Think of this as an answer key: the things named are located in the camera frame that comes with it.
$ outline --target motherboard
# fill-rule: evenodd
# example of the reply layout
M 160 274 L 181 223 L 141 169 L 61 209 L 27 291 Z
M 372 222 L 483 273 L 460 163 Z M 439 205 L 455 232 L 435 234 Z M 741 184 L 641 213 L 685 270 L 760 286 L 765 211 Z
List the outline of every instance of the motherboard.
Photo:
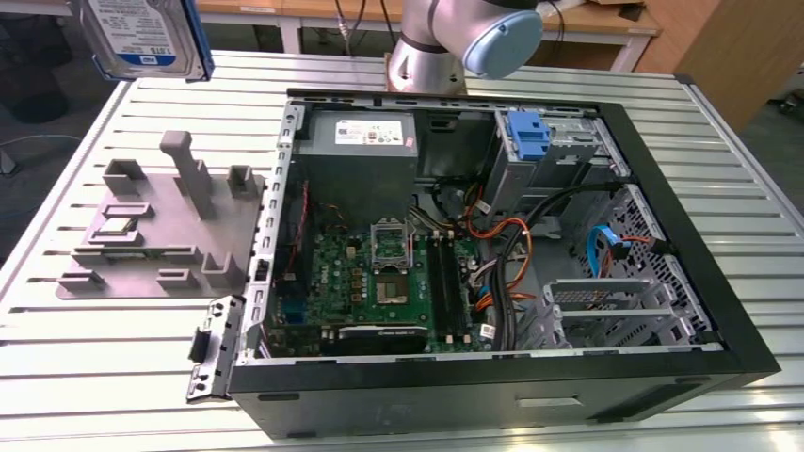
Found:
M 433 260 L 436 245 L 449 248 L 452 262 L 445 265 Z M 476 254 L 471 239 L 420 234 L 400 237 L 377 231 L 319 234 L 311 292 L 307 299 L 281 299 L 285 325 L 272 329 L 273 352 L 288 356 L 327 354 L 321 337 L 325 341 L 328 334 L 348 329 L 363 333 L 415 331 L 427 341 L 424 353 L 488 348 L 480 324 L 471 322 L 467 290 L 460 288 L 476 266 Z M 459 290 L 445 290 L 445 280 Z M 444 300 L 445 293 L 455 299 Z

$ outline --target ram slot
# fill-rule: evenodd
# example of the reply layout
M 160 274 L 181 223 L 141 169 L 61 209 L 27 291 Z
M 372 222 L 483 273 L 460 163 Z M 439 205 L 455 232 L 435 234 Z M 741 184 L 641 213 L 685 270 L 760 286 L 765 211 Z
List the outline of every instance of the ram slot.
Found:
M 449 335 L 449 312 L 447 310 L 445 285 L 441 269 L 441 251 L 444 242 L 437 238 L 427 239 L 427 272 L 429 279 L 429 296 L 432 304 L 436 337 L 444 339 Z
M 461 274 L 457 269 L 453 241 L 445 240 L 439 248 L 441 251 L 441 271 L 444 272 L 445 306 L 449 312 L 449 333 L 456 340 L 463 340 L 464 335 L 468 334 L 467 306 L 461 297 Z

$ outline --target metal bracket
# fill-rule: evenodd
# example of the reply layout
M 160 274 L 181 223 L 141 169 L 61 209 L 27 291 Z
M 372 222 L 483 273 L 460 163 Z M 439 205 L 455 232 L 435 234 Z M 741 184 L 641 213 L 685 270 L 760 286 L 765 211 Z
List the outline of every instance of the metal bracket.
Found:
M 204 325 L 196 330 L 189 360 L 196 363 L 189 376 L 187 403 L 231 400 L 228 379 L 235 363 L 235 349 L 245 300 L 223 297 L 209 303 Z

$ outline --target power supply label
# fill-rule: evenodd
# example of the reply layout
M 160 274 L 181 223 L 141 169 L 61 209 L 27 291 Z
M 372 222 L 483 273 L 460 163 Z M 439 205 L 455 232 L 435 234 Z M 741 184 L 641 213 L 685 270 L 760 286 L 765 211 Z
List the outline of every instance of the power supply label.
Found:
M 176 49 L 163 15 L 148 0 L 89 0 L 105 38 L 123 60 L 143 66 L 169 66 Z
M 336 144 L 401 146 L 401 121 L 339 121 Z

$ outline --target white label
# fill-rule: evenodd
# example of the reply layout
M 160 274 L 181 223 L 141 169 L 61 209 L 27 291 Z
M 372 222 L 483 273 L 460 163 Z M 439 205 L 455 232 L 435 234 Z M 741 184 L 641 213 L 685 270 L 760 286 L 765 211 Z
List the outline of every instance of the white label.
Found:
M 489 214 L 491 206 L 483 200 L 477 200 L 475 206 L 480 209 L 484 214 Z
M 115 53 L 131 56 L 137 64 L 173 61 L 176 51 L 161 14 L 147 0 L 89 0 L 105 38 Z
M 483 325 L 480 325 L 480 337 L 485 337 L 487 339 L 493 339 L 495 331 L 496 331 L 496 328 L 493 328 L 493 326 L 489 325 L 488 323 L 484 323 Z
M 240 7 L 243 12 L 265 12 L 268 14 L 275 14 L 276 9 L 273 8 L 261 8 L 261 7 Z
M 401 121 L 339 121 L 336 144 L 368 144 L 401 146 Z

